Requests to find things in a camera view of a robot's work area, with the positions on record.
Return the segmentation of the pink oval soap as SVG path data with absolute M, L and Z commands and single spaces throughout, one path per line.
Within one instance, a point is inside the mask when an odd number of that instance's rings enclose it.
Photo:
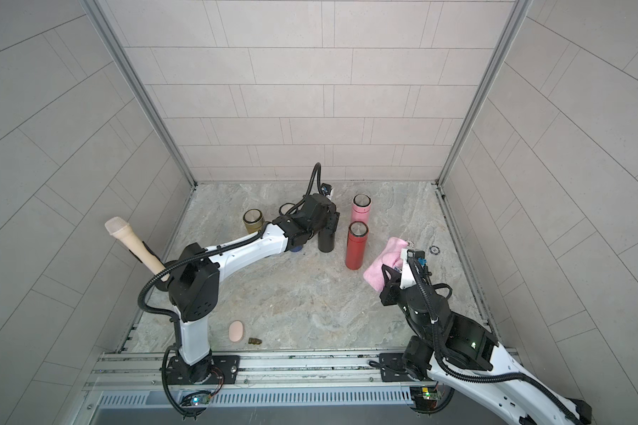
M 234 321 L 229 327 L 229 340 L 232 343 L 240 342 L 245 335 L 244 324 L 241 321 Z

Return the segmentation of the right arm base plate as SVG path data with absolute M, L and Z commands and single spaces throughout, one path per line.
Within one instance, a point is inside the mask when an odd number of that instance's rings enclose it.
M 429 382 L 429 359 L 408 352 L 381 352 L 375 363 L 383 382 Z

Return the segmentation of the pink thermos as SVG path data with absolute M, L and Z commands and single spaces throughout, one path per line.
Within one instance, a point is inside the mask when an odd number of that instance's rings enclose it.
M 350 222 L 362 222 L 364 224 L 369 223 L 370 209 L 372 205 L 372 199 L 370 196 L 359 193 L 353 198 L 352 214 Z

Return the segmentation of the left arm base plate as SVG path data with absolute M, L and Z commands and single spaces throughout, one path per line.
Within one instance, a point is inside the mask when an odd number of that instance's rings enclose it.
M 237 355 L 209 354 L 189 365 L 178 353 L 168 356 L 168 366 L 161 371 L 161 379 L 168 385 L 234 384 L 239 363 Z

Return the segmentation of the aluminium front rail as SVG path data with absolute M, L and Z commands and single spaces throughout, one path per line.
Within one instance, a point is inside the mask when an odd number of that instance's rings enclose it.
M 401 350 L 338 350 L 281 352 L 217 352 L 216 355 L 240 357 L 239 373 L 234 384 L 168 385 L 162 382 L 163 356 L 160 353 L 105 354 L 85 379 L 86 391 L 161 390 L 174 391 L 258 390 L 263 388 L 338 388 L 338 387 L 453 387 L 470 393 L 501 393 L 515 398 L 526 390 L 522 381 L 474 384 L 457 381 L 432 363 L 429 382 L 383 382 L 374 368 L 381 352 Z

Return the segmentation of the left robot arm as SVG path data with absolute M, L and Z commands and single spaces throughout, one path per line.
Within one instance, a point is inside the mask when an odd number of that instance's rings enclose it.
M 297 249 L 313 237 L 320 251 L 333 251 L 340 213 L 331 196 L 331 185 L 321 184 L 317 193 L 305 196 L 257 233 L 209 248 L 190 244 L 179 260 L 159 265 L 140 290 L 138 306 L 145 313 L 168 316 L 174 325 L 173 369 L 161 368 L 162 382 L 203 384 L 213 376 L 223 380 L 213 360 L 207 321 L 217 305 L 220 284 L 240 269 Z

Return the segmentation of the left circuit board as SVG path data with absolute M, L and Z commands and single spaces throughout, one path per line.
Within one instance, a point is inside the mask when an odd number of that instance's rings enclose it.
M 211 391 L 197 391 L 191 394 L 183 396 L 180 406 L 181 407 L 205 407 L 212 398 Z

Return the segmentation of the circuit board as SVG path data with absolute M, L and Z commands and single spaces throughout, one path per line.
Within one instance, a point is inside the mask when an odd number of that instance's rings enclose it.
M 410 387 L 412 409 L 415 412 L 431 414 L 441 406 L 440 394 L 436 389 L 430 390 L 428 387 Z
M 205 407 L 212 398 L 211 391 L 197 391 L 191 394 L 183 396 L 180 406 L 181 407 Z

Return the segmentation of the black thermos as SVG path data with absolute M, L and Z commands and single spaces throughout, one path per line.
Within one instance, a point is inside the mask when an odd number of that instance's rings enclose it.
M 320 230 L 317 246 L 322 253 L 331 253 L 335 248 L 335 231 L 329 228 Z

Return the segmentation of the right circuit board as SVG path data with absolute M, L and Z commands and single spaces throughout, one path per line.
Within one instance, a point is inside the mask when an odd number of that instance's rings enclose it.
M 410 387 L 412 409 L 415 412 L 431 414 L 441 406 L 440 394 L 436 389 L 430 390 L 428 387 Z

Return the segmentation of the pink cloth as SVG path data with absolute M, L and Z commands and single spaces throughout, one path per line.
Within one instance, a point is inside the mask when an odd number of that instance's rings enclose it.
M 383 275 L 383 266 L 390 267 L 395 271 L 402 270 L 402 250 L 407 248 L 409 248 L 409 243 L 403 239 L 398 237 L 388 239 L 385 249 L 363 273 L 363 279 L 373 290 L 381 292 L 385 288 L 386 278 Z

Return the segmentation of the red thermos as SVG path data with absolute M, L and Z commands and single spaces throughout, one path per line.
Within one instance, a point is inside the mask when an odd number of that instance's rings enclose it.
M 354 221 L 348 227 L 345 264 L 350 270 L 358 270 L 363 265 L 369 227 L 363 221 Z

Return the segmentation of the beige microphone-shaped holder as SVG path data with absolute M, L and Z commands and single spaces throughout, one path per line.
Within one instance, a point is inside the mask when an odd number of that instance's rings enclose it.
M 163 272 L 166 267 L 138 237 L 133 228 L 122 217 L 113 217 L 105 223 L 111 237 L 120 241 L 133 255 L 154 274 Z

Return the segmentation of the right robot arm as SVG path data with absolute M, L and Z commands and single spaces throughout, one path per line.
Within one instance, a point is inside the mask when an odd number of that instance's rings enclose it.
M 476 401 L 510 424 L 590 424 L 587 402 L 566 398 L 527 371 L 475 320 L 456 313 L 441 294 L 446 283 L 433 284 L 421 259 L 410 259 L 402 271 L 384 265 L 383 306 L 398 306 L 414 334 L 398 361 L 373 362 L 384 374 L 407 376 L 414 390 L 414 409 L 437 414 L 456 393 Z

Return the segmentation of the gold thermos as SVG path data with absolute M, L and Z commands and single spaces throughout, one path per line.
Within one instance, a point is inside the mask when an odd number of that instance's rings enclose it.
M 252 208 L 243 214 L 243 222 L 248 234 L 259 232 L 264 225 L 264 216 L 260 209 Z

